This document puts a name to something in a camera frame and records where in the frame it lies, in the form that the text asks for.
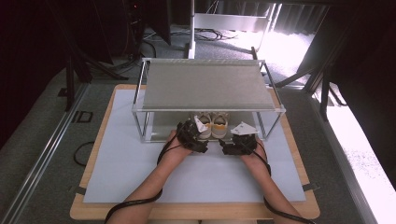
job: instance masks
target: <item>wire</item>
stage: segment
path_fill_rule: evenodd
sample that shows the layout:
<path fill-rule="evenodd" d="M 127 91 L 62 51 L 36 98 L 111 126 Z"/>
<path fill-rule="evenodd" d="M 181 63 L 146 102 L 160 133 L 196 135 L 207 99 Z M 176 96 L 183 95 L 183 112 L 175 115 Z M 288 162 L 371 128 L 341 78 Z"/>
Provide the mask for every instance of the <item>wire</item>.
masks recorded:
<path fill-rule="evenodd" d="M 128 12 L 127 12 L 127 10 L 126 10 L 127 6 L 125 6 L 125 1 L 124 1 L 124 0 L 121 0 L 121 2 L 122 2 L 122 5 L 123 5 L 123 8 L 125 9 L 125 10 L 124 10 L 124 16 L 125 16 L 125 18 L 128 18 Z M 130 26 L 129 26 L 128 22 L 126 22 L 125 25 L 126 25 L 126 36 L 127 36 L 127 38 L 126 38 L 126 43 L 125 43 L 125 47 L 124 47 L 124 49 L 123 49 L 123 51 L 122 51 L 122 54 L 125 53 L 125 51 L 128 49 L 129 35 L 131 34 L 131 32 L 130 32 Z"/>
<path fill-rule="evenodd" d="M 215 6 L 215 9 L 212 10 L 212 14 L 215 14 L 215 13 L 216 13 L 216 9 L 217 9 L 217 7 L 218 7 L 218 4 L 219 4 L 219 0 L 213 1 L 212 5 L 210 5 L 209 9 L 206 11 L 206 14 L 209 13 L 210 9 L 211 9 L 213 6 Z"/>
<path fill-rule="evenodd" d="M 234 39 L 236 38 L 238 35 L 235 36 L 226 36 L 224 35 L 222 32 L 217 31 L 217 30 L 213 30 L 213 29 L 195 29 L 195 37 L 198 40 L 204 40 L 204 41 L 219 41 L 219 40 L 228 40 L 228 39 Z M 189 35 L 191 32 L 190 31 L 179 31 L 179 32 L 173 32 L 171 33 L 171 35 Z M 209 37 L 206 35 L 200 35 L 200 34 L 204 34 L 204 33 L 210 33 L 212 35 L 215 35 L 215 37 Z M 154 39 L 149 39 L 150 37 L 154 37 L 154 36 L 158 36 L 156 33 L 152 33 L 152 34 L 145 34 L 144 39 L 147 41 L 163 41 L 163 40 L 154 40 Z"/>
<path fill-rule="evenodd" d="M 168 141 L 164 146 L 163 146 L 163 150 L 161 150 L 160 155 L 158 156 L 158 160 L 157 160 L 157 165 L 160 163 L 161 159 L 163 158 L 163 155 L 168 152 L 169 150 L 172 150 L 174 148 L 180 147 L 181 145 L 175 146 L 175 147 L 170 147 L 172 142 L 175 140 L 175 138 L 178 136 L 178 134 L 180 133 L 182 129 L 180 128 L 180 130 L 175 134 L 175 136 L 172 137 L 172 139 L 170 141 Z M 116 204 L 114 207 L 112 207 L 107 215 L 106 215 L 106 219 L 105 219 L 105 224 L 108 222 L 108 220 L 111 218 L 111 216 L 119 209 L 121 208 L 125 208 L 125 207 L 129 207 L 129 206 L 135 206 L 135 205 L 139 205 L 139 204 L 144 204 L 144 203 L 152 203 L 157 201 L 161 195 L 163 195 L 163 190 L 161 189 L 160 192 L 158 192 L 157 195 L 155 195 L 152 198 L 148 198 L 148 199 L 141 199 L 141 200 L 133 200 L 133 201 L 129 201 L 129 202 L 123 202 L 123 203 L 118 203 Z"/>
<path fill-rule="evenodd" d="M 268 170 L 268 173 L 271 175 L 271 166 L 270 166 L 270 165 L 268 164 L 268 162 L 267 162 L 267 154 L 266 154 L 266 152 L 265 152 L 264 146 L 263 146 L 262 144 L 260 144 L 259 142 L 257 142 L 257 144 L 262 148 L 262 150 L 263 150 L 263 152 L 264 152 L 265 159 L 264 159 L 262 156 L 260 156 L 257 152 L 251 150 L 251 149 L 250 149 L 247 145 L 245 145 L 244 143 L 240 143 L 240 144 L 241 144 L 247 151 L 249 151 L 249 152 L 253 153 L 255 156 L 257 156 L 257 157 L 265 164 L 265 166 L 266 166 L 266 168 L 267 168 L 267 170 Z M 288 214 L 288 213 L 284 213 L 284 212 L 281 212 L 281 211 L 277 211 L 273 206 L 271 206 L 271 204 L 269 204 L 269 203 L 267 202 L 267 200 L 265 200 L 265 196 L 263 197 L 263 199 L 264 199 L 264 204 L 265 204 L 265 206 L 268 208 L 268 210 L 270 210 L 270 211 L 271 211 L 272 213 L 274 213 L 274 214 L 277 214 L 278 216 L 285 217 L 285 218 L 288 218 L 288 219 L 291 219 L 291 220 L 294 220 L 294 221 L 299 221 L 299 222 L 301 222 L 301 223 L 315 224 L 314 221 L 311 221 L 311 220 L 309 220 L 309 219 L 306 219 L 306 218 L 303 218 L 303 217 L 297 217 L 297 216 L 292 215 L 292 214 Z"/>
<path fill-rule="evenodd" d="M 109 67 L 107 67 L 107 69 L 113 71 L 114 73 L 116 73 L 118 75 L 120 75 L 122 73 L 125 73 L 125 72 L 133 69 L 134 68 L 134 64 L 135 64 L 135 62 L 137 60 L 140 60 L 140 58 L 134 59 L 133 55 L 128 55 L 128 61 L 127 62 L 118 64 L 118 65 L 115 65 L 115 66 L 109 66 Z M 89 67 L 91 68 L 91 70 L 94 70 L 94 72 L 96 74 L 103 74 L 102 70 L 100 70 L 100 69 L 98 69 L 98 68 L 96 68 L 94 66 L 91 66 L 90 64 L 89 64 Z"/>
<path fill-rule="evenodd" d="M 154 54 L 154 58 L 157 58 L 157 50 L 155 49 L 154 45 L 149 43 L 147 40 L 143 40 L 143 43 L 148 44 L 149 46 L 151 46 L 153 54 Z"/>
<path fill-rule="evenodd" d="M 79 150 L 82 149 L 83 147 L 85 147 L 85 146 L 87 146 L 87 145 L 89 145 L 89 144 L 94 144 L 94 143 L 95 143 L 95 142 L 86 142 L 86 143 L 81 144 L 81 145 L 76 149 L 76 151 L 75 151 L 74 154 L 73 154 L 73 160 L 75 161 L 75 163 L 77 163 L 77 164 L 80 165 L 80 166 L 84 166 L 84 167 L 87 166 L 86 163 L 82 163 L 82 162 L 78 161 L 78 159 L 77 159 L 77 154 L 78 154 Z"/>

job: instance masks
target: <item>white mat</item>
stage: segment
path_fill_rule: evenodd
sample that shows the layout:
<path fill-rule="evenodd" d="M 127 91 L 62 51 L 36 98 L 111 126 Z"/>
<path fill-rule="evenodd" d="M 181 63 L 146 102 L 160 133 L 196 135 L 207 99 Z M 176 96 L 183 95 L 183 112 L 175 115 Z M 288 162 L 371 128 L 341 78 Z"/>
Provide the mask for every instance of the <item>white mat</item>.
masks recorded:
<path fill-rule="evenodd" d="M 122 202 L 156 165 L 163 143 L 141 143 L 131 113 L 133 97 L 134 91 L 116 91 L 84 203 Z M 264 120 L 274 120 L 276 114 L 262 113 L 262 117 Z M 272 177 L 279 188 L 288 200 L 305 201 L 280 123 L 264 144 Z M 262 202 L 262 191 L 240 159 L 224 156 L 216 142 L 210 142 L 208 147 L 205 154 L 193 153 L 177 167 L 166 182 L 158 202 Z"/>

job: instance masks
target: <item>black cable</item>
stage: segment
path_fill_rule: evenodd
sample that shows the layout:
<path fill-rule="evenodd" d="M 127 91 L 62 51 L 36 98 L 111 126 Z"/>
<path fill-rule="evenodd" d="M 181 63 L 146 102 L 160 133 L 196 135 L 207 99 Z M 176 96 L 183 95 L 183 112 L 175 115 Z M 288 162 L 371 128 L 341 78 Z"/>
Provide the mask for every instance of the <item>black cable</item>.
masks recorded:
<path fill-rule="evenodd" d="M 134 68 L 134 64 L 136 64 L 135 62 L 137 60 L 139 60 L 139 58 L 135 58 L 134 59 L 133 55 L 128 55 L 128 61 L 127 62 L 118 64 L 118 65 L 114 65 L 114 66 L 109 66 L 109 67 L 107 67 L 107 69 L 113 71 L 117 75 L 121 75 L 121 74 L 133 69 Z M 96 74 L 103 74 L 103 72 L 101 70 L 97 69 L 94 66 L 91 66 L 90 64 L 89 64 L 89 67 L 90 67 L 91 70 L 96 71 L 95 72 Z"/>
<path fill-rule="evenodd" d="M 74 154 L 73 154 L 73 160 L 75 161 L 75 163 L 77 163 L 77 164 L 80 165 L 80 166 L 84 166 L 84 167 L 87 166 L 87 164 L 84 164 L 84 163 L 78 161 L 78 159 L 77 159 L 77 154 L 78 154 L 79 150 L 82 149 L 83 147 L 85 147 L 85 146 L 87 146 L 87 145 L 89 145 L 89 144 L 94 144 L 94 143 L 95 143 L 95 142 L 86 142 L 86 143 L 81 144 L 81 145 L 76 149 L 76 151 L 75 151 Z"/>
<path fill-rule="evenodd" d="M 154 45 L 152 45 L 151 43 L 149 43 L 146 40 L 143 40 L 143 43 L 148 44 L 149 46 L 151 46 L 152 51 L 154 52 L 154 58 L 157 58 L 157 50 L 155 49 Z"/>
<path fill-rule="evenodd" d="M 161 189 L 160 192 L 158 192 L 157 195 L 155 195 L 152 198 L 149 199 L 143 199 L 143 200 L 133 200 L 133 201 L 129 201 L 129 202 L 124 202 L 124 203 L 119 203 L 117 205 L 115 205 L 114 207 L 112 207 L 105 218 L 105 223 L 108 222 L 108 220 L 111 218 L 111 216 L 113 215 L 113 213 L 115 213 L 117 210 L 121 209 L 121 208 L 125 208 L 125 207 L 129 207 L 129 206 L 135 206 L 135 205 L 139 205 L 139 204 L 145 204 L 145 203 L 153 203 L 155 201 L 157 201 L 161 195 L 163 194 L 163 190 Z"/>
<path fill-rule="evenodd" d="M 268 162 L 265 160 L 265 159 L 267 159 L 267 158 L 266 158 L 266 153 L 265 153 L 264 146 L 262 146 L 262 144 L 260 144 L 260 143 L 257 143 L 257 144 L 262 148 L 262 150 L 264 151 L 265 159 L 264 159 L 262 156 L 260 156 L 257 152 L 251 150 L 251 149 L 250 149 L 248 146 L 246 146 L 244 143 L 240 143 L 240 144 L 241 144 L 247 151 L 249 151 L 249 152 L 253 153 L 255 156 L 257 156 L 257 157 L 265 164 L 265 166 L 267 167 L 268 173 L 271 175 L 271 166 L 270 166 L 270 165 L 268 164 Z M 276 215 L 278 215 L 278 216 L 280 216 L 280 217 L 285 217 L 285 218 L 288 218 L 288 219 L 291 219 L 291 220 L 294 220 L 294 221 L 298 221 L 298 222 L 301 222 L 301 223 L 315 224 L 314 221 L 311 221 L 311 220 L 309 220 L 309 219 L 306 219 L 306 218 L 303 218 L 303 217 L 297 217 L 297 216 L 292 215 L 292 214 L 288 214 L 288 213 L 284 213 L 284 212 L 278 211 L 278 210 L 276 210 L 273 206 L 271 206 L 271 204 L 269 204 L 269 203 L 267 202 L 267 200 L 265 200 L 265 196 L 263 196 L 263 199 L 264 199 L 264 204 L 265 204 L 265 206 L 268 208 L 268 210 L 270 210 L 272 213 L 274 213 L 274 214 L 276 214 Z"/>
<path fill-rule="evenodd" d="M 177 135 L 179 134 L 179 132 L 177 132 L 175 134 L 175 136 L 172 137 L 172 139 L 167 142 L 164 146 L 163 146 L 163 150 L 161 150 L 160 155 L 158 156 L 158 160 L 157 160 L 157 165 L 160 163 L 161 159 L 163 158 L 163 155 L 168 152 L 169 150 L 172 150 L 174 148 L 180 147 L 181 145 L 178 145 L 176 147 L 170 147 L 170 145 L 172 144 L 172 142 L 175 140 L 175 138 L 177 137 Z M 123 202 L 123 203 L 118 203 L 115 206 L 113 206 L 107 213 L 106 218 L 105 218 L 105 224 L 108 222 L 108 220 L 111 218 L 111 216 L 119 209 L 121 208 L 125 208 L 125 207 L 129 207 L 129 206 L 135 206 L 135 205 L 139 205 L 139 204 L 145 204 L 145 203 L 153 203 L 155 201 L 157 201 L 161 195 L 163 194 L 163 190 L 161 189 L 160 192 L 158 192 L 157 195 L 155 195 L 152 198 L 148 198 L 148 199 L 141 199 L 141 200 L 133 200 L 133 201 L 128 201 L 128 202 Z"/>
<path fill-rule="evenodd" d="M 191 33 L 190 31 L 187 31 L 187 32 L 173 32 L 173 33 L 171 33 L 171 35 L 190 35 L 190 33 Z M 208 36 L 205 36 L 205 35 L 199 35 L 200 33 L 211 33 L 211 34 L 214 34 L 215 37 L 208 37 Z M 145 38 L 149 38 L 151 36 L 158 36 L 157 34 L 146 34 L 146 35 L 147 35 L 147 37 L 145 37 Z M 237 37 L 237 35 L 235 35 L 235 36 L 226 36 L 222 32 L 217 31 L 217 30 L 213 30 L 213 29 L 195 29 L 195 37 L 198 40 L 203 40 L 203 41 L 218 41 L 218 40 L 234 39 L 234 38 Z"/>

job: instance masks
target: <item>shoe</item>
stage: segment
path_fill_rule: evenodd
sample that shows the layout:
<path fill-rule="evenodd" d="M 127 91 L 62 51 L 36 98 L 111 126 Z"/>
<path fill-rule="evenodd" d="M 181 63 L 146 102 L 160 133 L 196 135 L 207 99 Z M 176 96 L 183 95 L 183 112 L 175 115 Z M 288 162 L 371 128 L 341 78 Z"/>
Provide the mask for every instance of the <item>shoe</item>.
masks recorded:
<path fill-rule="evenodd" d="M 201 138 L 201 139 L 209 138 L 210 135 L 212 134 L 212 129 L 211 129 L 212 119 L 210 118 L 210 114 L 208 112 L 194 112 L 194 113 L 191 114 L 191 119 L 195 120 L 194 119 L 195 116 L 207 128 L 206 131 L 201 132 L 201 134 L 199 135 L 199 138 Z"/>
<path fill-rule="evenodd" d="M 230 115 L 226 112 L 213 112 L 212 117 L 212 136 L 223 138 L 228 130 L 228 119 Z"/>

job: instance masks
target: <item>metal rack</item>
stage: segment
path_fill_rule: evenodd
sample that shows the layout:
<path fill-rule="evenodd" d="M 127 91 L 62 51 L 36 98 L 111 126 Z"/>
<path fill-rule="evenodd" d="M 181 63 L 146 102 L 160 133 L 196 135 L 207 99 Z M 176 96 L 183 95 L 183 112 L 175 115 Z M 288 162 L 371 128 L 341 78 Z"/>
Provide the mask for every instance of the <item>metal rack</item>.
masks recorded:
<path fill-rule="evenodd" d="M 143 59 L 132 106 L 141 140 L 165 141 L 169 131 L 195 111 L 233 113 L 232 125 L 249 120 L 260 125 L 262 137 L 268 138 L 286 109 L 276 89 L 280 107 L 275 107 L 262 66 L 274 85 L 265 61 L 260 60 Z M 143 77 L 148 78 L 145 90 Z M 263 112 L 277 113 L 268 131 Z"/>
<path fill-rule="evenodd" d="M 270 28 L 275 6 L 275 3 L 270 4 L 268 15 L 265 17 L 207 14 L 195 13 L 195 1 L 191 0 L 189 59 L 195 57 L 195 28 L 262 32 L 259 46 L 255 48 L 259 50 L 264 35 Z"/>

